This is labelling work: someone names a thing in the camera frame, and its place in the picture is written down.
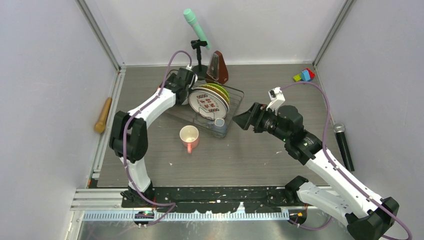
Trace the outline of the lime green plate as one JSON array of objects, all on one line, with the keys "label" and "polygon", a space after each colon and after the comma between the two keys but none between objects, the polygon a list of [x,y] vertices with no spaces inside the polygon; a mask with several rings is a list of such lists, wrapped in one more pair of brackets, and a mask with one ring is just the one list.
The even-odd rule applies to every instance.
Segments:
[{"label": "lime green plate", "polygon": [[207,83],[207,85],[219,89],[220,91],[222,91],[227,96],[228,99],[230,98],[228,91],[225,88],[223,88],[221,85],[215,84],[215,83]]}]

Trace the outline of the wooden rolling pin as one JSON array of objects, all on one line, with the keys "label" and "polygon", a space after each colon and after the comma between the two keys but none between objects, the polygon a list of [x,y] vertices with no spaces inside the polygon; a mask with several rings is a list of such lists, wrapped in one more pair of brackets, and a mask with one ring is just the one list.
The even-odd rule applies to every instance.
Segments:
[{"label": "wooden rolling pin", "polygon": [[99,118],[97,122],[94,125],[94,131],[101,134],[105,131],[106,125],[107,125],[107,119],[109,116],[109,111],[112,105],[113,99],[111,97],[108,97],[103,105],[103,108],[100,112]]}]

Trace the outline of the teal microphone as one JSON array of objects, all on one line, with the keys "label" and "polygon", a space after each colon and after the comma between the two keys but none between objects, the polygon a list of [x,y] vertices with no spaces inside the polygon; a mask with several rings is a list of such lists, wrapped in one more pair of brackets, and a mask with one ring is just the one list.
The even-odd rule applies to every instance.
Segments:
[{"label": "teal microphone", "polygon": [[184,19],[186,20],[186,22],[191,26],[191,28],[193,29],[193,31],[195,32],[195,34],[197,35],[198,39],[200,41],[204,41],[206,42],[206,49],[210,50],[211,45],[210,42],[206,36],[206,34],[204,33],[202,27],[200,26],[196,14],[190,9],[190,8],[186,8],[183,11],[183,16]]}]

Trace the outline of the black wire dish rack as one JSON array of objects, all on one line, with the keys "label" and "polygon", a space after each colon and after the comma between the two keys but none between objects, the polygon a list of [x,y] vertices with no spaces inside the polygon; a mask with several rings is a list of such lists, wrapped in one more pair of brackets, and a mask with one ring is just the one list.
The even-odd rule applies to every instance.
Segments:
[{"label": "black wire dish rack", "polygon": [[218,138],[224,138],[239,109],[244,92],[200,77],[188,99],[166,111],[170,117]]}]

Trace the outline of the brown metronome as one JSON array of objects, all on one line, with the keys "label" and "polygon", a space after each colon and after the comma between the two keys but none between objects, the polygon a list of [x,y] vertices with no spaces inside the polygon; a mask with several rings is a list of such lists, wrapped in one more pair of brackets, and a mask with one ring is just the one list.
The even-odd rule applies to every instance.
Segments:
[{"label": "brown metronome", "polygon": [[210,58],[205,81],[224,85],[228,80],[229,72],[224,57],[220,51],[216,50]]}]

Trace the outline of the large green-rimmed plate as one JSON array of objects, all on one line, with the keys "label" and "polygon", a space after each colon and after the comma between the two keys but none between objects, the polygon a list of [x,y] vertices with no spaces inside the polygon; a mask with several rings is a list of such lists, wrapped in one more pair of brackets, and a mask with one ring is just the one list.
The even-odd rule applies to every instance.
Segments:
[{"label": "large green-rimmed plate", "polygon": [[220,112],[222,118],[225,118],[229,112],[230,105],[228,105],[221,96],[212,90],[198,86],[193,89],[191,95],[197,98],[197,105],[202,110],[206,110],[207,113]]}]

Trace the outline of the small plate with red characters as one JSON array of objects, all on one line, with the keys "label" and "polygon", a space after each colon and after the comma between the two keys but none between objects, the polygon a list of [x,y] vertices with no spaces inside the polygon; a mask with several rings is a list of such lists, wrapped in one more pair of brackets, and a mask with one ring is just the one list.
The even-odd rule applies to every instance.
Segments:
[{"label": "small plate with red characters", "polygon": [[188,96],[191,108],[202,117],[215,120],[225,119],[229,113],[229,105],[217,92],[196,87]]}]

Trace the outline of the pink mug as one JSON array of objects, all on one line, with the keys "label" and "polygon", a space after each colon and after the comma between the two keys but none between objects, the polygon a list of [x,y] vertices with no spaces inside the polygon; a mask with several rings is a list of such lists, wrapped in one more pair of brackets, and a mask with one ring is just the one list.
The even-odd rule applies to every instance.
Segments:
[{"label": "pink mug", "polygon": [[193,152],[200,142],[199,130],[193,125],[184,126],[179,132],[179,137],[189,154]]}]

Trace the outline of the black microphone stand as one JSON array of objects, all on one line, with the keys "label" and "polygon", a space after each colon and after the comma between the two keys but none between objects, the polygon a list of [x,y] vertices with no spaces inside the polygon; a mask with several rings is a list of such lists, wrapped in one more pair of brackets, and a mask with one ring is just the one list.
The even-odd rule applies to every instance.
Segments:
[{"label": "black microphone stand", "polygon": [[208,44],[203,40],[191,40],[191,47],[193,50],[196,50],[196,59],[197,65],[192,67],[194,73],[196,73],[199,77],[205,78],[207,75],[208,67],[202,64],[202,52],[201,47],[206,47]]}]

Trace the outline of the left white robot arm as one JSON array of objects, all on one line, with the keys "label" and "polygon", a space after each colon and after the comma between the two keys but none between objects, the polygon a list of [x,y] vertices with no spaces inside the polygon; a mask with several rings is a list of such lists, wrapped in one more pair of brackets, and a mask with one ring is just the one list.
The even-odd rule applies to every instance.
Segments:
[{"label": "left white robot arm", "polygon": [[145,102],[128,111],[115,113],[109,147],[121,160],[128,177],[128,191],[141,207],[148,207],[154,199],[153,183],[148,176],[145,155],[148,150],[148,128],[168,109],[182,105],[198,76],[180,68],[165,77],[157,90]]}]

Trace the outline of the colourful toy blocks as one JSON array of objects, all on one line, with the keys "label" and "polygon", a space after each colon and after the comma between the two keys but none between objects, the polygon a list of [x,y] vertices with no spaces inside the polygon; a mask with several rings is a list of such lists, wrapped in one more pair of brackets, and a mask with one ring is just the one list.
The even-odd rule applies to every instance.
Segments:
[{"label": "colourful toy blocks", "polygon": [[309,68],[305,68],[299,74],[292,77],[294,82],[311,82],[316,77],[316,74]]}]

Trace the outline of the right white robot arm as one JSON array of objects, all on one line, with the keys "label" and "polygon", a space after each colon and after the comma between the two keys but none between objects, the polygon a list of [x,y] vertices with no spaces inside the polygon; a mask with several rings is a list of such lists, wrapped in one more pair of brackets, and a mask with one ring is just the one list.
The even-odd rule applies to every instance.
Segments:
[{"label": "right white robot arm", "polygon": [[284,142],[287,153],[325,180],[337,195],[296,176],[285,185],[285,198],[291,205],[313,205],[338,220],[355,240],[379,240],[395,223],[399,204],[392,197],[382,198],[357,180],[323,146],[322,141],[305,130],[303,116],[292,105],[277,111],[255,102],[233,117],[243,130],[267,132]]}]

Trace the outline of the black handheld microphone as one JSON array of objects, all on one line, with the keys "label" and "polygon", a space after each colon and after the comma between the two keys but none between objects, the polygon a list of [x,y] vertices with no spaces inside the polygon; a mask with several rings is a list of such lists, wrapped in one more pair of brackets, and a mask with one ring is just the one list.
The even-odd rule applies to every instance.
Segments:
[{"label": "black handheld microphone", "polygon": [[340,155],[343,160],[343,164],[349,172],[354,172],[355,168],[348,146],[345,130],[345,126],[341,123],[336,123],[333,126],[333,131],[339,147]]}]

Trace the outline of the woven bamboo tray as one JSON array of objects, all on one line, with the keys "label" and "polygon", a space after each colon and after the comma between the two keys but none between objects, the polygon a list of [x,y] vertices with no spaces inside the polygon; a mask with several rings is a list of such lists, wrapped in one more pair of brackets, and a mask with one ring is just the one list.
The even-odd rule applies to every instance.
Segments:
[{"label": "woven bamboo tray", "polygon": [[214,91],[215,93],[217,93],[219,96],[221,96],[225,102],[230,105],[230,98],[228,98],[221,90],[219,90],[218,88],[214,87],[214,86],[210,86],[207,84],[202,84],[199,86],[200,88],[205,88],[211,91]]}]

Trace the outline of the grey mug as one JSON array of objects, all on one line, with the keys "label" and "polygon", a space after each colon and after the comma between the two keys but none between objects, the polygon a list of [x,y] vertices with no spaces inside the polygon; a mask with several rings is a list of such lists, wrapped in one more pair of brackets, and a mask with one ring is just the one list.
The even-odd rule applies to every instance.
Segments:
[{"label": "grey mug", "polygon": [[225,135],[227,133],[226,121],[223,118],[216,118],[213,121],[208,121],[207,126],[215,134]]}]

